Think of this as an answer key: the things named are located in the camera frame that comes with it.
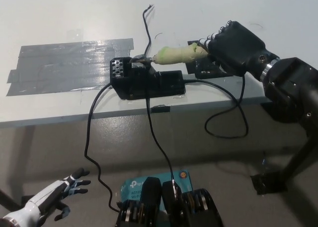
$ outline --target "white robotic hand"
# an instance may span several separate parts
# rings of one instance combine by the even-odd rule
[[[84,194],[88,190],[78,188],[81,185],[89,185],[90,181],[81,181],[79,178],[89,174],[89,171],[84,171],[80,168],[72,175],[53,182],[45,189],[40,191],[35,196],[31,196],[31,199],[27,201],[24,208],[11,212],[6,215],[0,222],[4,224],[8,223],[9,226],[20,227],[37,227],[44,224],[47,217],[55,210],[61,210],[62,213],[55,217],[55,221],[61,220],[70,213],[70,208],[61,202],[62,199],[81,193]]]

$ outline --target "screw hole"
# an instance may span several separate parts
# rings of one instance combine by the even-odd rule
[[[264,62],[266,60],[266,57],[264,55],[260,55],[258,58],[261,62]]]

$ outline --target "black cable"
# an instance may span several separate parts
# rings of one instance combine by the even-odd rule
[[[241,107],[241,105],[240,105],[241,102],[242,102],[242,100],[243,100],[244,90],[245,90],[245,77],[244,77],[244,76],[242,76],[242,81],[243,81],[243,83],[242,83],[242,90],[241,90],[240,97],[239,97],[239,100],[238,100],[238,101],[237,101],[237,99],[236,99],[228,90],[226,90],[226,89],[224,89],[223,87],[221,87],[221,86],[219,86],[219,85],[217,85],[217,84],[214,84],[214,83],[212,83],[212,82],[205,81],[205,80],[200,80],[200,79],[186,79],[186,80],[184,81],[186,84],[187,84],[187,83],[200,82],[200,83],[212,85],[212,86],[216,87],[217,89],[220,89],[221,91],[223,91],[223,92],[225,92],[226,94],[228,94],[228,95],[231,97],[231,99],[234,101],[234,103],[235,103],[235,106],[233,106],[232,108],[227,109],[227,110],[224,110],[224,111],[219,112],[219,113],[217,113],[217,114],[214,114],[214,115],[212,115],[210,118],[207,119],[207,121],[206,121],[205,124],[204,124],[204,129],[205,129],[205,131],[206,131],[208,134],[210,134],[210,135],[212,135],[212,136],[214,136],[214,137],[217,137],[217,138],[221,138],[221,139],[238,139],[238,138],[244,138],[244,137],[246,137],[246,136],[248,135],[248,132],[249,132],[248,122],[247,122],[246,116],[245,116],[245,114],[244,114],[244,111],[243,111],[243,109],[242,109],[242,107]],[[239,108],[239,111],[240,111],[240,113],[241,113],[241,115],[242,115],[242,118],[243,118],[244,124],[245,124],[245,133],[244,133],[243,135],[240,135],[240,136],[222,136],[222,135],[214,134],[214,133],[212,133],[212,132],[210,132],[210,131],[208,130],[207,126],[208,126],[208,123],[209,123],[209,121],[210,121],[211,119],[213,119],[213,118],[215,118],[215,117],[217,117],[217,116],[220,116],[220,115],[222,115],[222,114],[229,113],[229,112],[231,112],[232,110],[236,109],[237,107]]]
[[[149,48],[151,46],[151,37],[150,37],[150,34],[149,34],[149,30],[148,30],[148,25],[147,25],[147,21],[146,21],[146,18],[145,18],[145,14],[152,7],[153,7],[153,5],[149,5],[149,7],[143,12],[143,20],[144,20],[144,24],[145,24],[146,33],[147,33],[147,36],[148,36],[148,45],[147,45],[147,47],[145,49],[145,52],[144,52],[145,56],[147,56],[147,53],[148,53]]]
[[[145,24],[148,40],[149,40],[148,41],[148,45],[147,45],[147,47],[145,49],[145,53],[144,53],[145,56],[147,56],[148,50],[149,50],[149,48],[150,48],[150,46],[152,44],[151,36],[149,34],[148,25],[147,25],[146,18],[145,18],[145,14],[150,8],[152,8],[152,5],[149,5],[149,7],[143,12],[143,20],[144,20],[144,24]],[[154,129],[153,129],[153,123],[151,121],[151,116],[150,116],[150,98],[149,98],[149,95],[148,95],[148,71],[146,72],[146,78],[145,78],[145,98],[146,98],[147,115],[148,115],[148,119],[149,119],[151,135],[153,136],[153,139],[154,139],[155,143],[157,144],[158,148],[160,149],[160,151],[162,152],[162,154],[164,155],[165,159],[168,162],[168,165],[169,165],[169,168],[170,168],[170,173],[171,173],[171,179],[173,180],[174,176],[173,176],[171,162],[170,162],[167,154],[164,152],[164,150],[160,146],[160,144],[159,144],[159,142],[158,142],[158,140],[157,140],[157,138],[155,136]]]
[[[97,176],[97,179],[98,181],[108,189],[109,191],[109,194],[110,194],[110,197],[109,197],[109,202],[108,202],[108,206],[110,209],[112,209],[113,211],[115,212],[119,212],[119,210],[115,209],[114,207],[111,206],[111,199],[113,198],[113,192],[112,190],[110,189],[109,186],[107,186],[101,179],[100,179],[100,176],[101,176],[101,168],[100,168],[100,165],[98,164],[97,161],[95,161],[93,158],[89,157],[87,155],[87,151],[88,151],[88,146],[89,146],[89,136],[90,136],[90,123],[91,123],[91,119],[92,119],[92,116],[93,116],[93,112],[94,112],[94,108],[95,108],[95,105],[96,105],[96,102],[98,101],[99,97],[101,96],[101,94],[108,88],[110,87],[110,83],[105,85],[100,91],[99,93],[97,94],[97,96],[95,97],[91,107],[90,107],[90,111],[89,111],[89,114],[88,114],[88,120],[87,120],[87,135],[86,135],[86,145],[85,145],[85,152],[84,152],[84,156],[86,157],[86,159],[88,159],[89,161],[91,161],[92,163],[95,164],[95,166],[97,167],[98,169],[98,176]]]
[[[154,138],[154,141],[155,143],[157,144],[158,148],[160,149],[160,151],[162,152],[162,154],[164,155],[165,159],[167,160],[168,162],[168,165],[169,165],[169,168],[170,168],[170,173],[171,173],[171,179],[173,180],[174,179],[174,176],[173,176],[173,171],[172,171],[172,166],[171,166],[171,162],[167,156],[167,154],[164,152],[164,150],[162,149],[162,147],[160,146],[156,136],[155,136],[155,133],[154,133],[154,129],[153,129],[153,123],[151,121],[151,116],[150,116],[150,98],[148,97],[148,91],[147,91],[147,88],[145,89],[145,95],[146,95],[146,107],[147,107],[147,115],[148,115],[148,119],[149,119],[149,125],[150,125],[150,131],[151,131],[151,134]]]

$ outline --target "gray floor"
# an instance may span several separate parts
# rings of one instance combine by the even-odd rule
[[[257,196],[250,175],[287,163],[306,136],[298,125],[272,121],[258,106],[244,108],[250,124],[247,138],[231,141],[208,136],[203,129],[212,111],[153,115],[154,130],[175,170],[188,169],[195,189],[206,188],[227,227],[318,226],[318,164],[314,152],[289,183],[289,192]],[[237,112],[219,118],[210,128],[220,134],[243,132]],[[65,200],[70,215],[45,226],[114,226],[108,191],[96,180],[96,168],[83,157],[86,122],[0,130],[0,188],[14,199],[37,193],[79,167],[91,170],[85,195]],[[149,130],[146,116],[93,121],[89,155],[102,166],[102,179],[119,200],[125,179],[168,171]],[[0,207],[0,214],[7,211]]]

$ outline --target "gray duct tape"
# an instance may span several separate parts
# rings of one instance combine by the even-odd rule
[[[23,46],[7,96],[101,88],[109,83],[110,60],[133,48],[133,39]]]

